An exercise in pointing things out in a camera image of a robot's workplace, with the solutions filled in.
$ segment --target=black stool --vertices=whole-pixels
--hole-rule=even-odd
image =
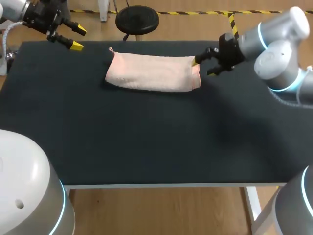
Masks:
[[[142,35],[154,31],[160,20],[157,12],[146,6],[130,6],[116,15],[117,28],[126,33],[125,41],[129,35],[135,35],[136,41],[142,41]]]

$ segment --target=pink towel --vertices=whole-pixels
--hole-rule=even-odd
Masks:
[[[191,66],[194,56],[161,57],[114,52],[106,81],[119,87],[188,92],[201,86],[199,65]]]

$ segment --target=yellow and black tape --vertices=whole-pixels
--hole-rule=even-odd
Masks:
[[[234,14],[229,13],[228,14],[228,19],[229,19],[229,23],[230,23],[231,31],[232,31],[233,35],[234,35],[234,37],[236,39],[238,39],[239,38],[239,33],[238,33],[237,26],[235,24]]]
[[[70,12],[82,12],[99,14],[99,11],[93,10],[70,10]],[[116,14],[116,11],[108,11],[109,14]],[[282,11],[263,11],[263,10],[248,10],[248,11],[158,11],[159,15],[228,15],[228,14],[279,14]],[[313,14],[313,10],[305,11],[306,14]]]

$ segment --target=black table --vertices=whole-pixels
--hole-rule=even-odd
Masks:
[[[0,93],[0,128],[47,154],[65,185],[283,183],[310,164],[313,110],[278,103],[243,63],[201,88],[157,93],[104,81],[108,48],[195,55],[216,42],[22,45]]]

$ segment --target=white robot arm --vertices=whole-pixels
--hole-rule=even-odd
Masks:
[[[56,30],[59,25],[66,25],[72,31],[85,36],[87,31],[78,23],[63,17],[58,6],[45,0],[45,4],[33,4],[29,0],[0,0],[2,17],[13,21],[23,22],[23,25],[46,34],[51,42],[59,42],[72,50],[82,50],[83,46],[72,39],[59,35]]]
[[[271,93],[282,103],[309,107],[313,105],[313,72],[298,63],[298,47],[310,33],[305,13],[299,7],[259,23],[239,39],[231,34],[219,38],[219,48],[208,48],[195,62],[215,57],[219,65],[208,74],[231,71],[235,65],[255,60],[254,70]]]

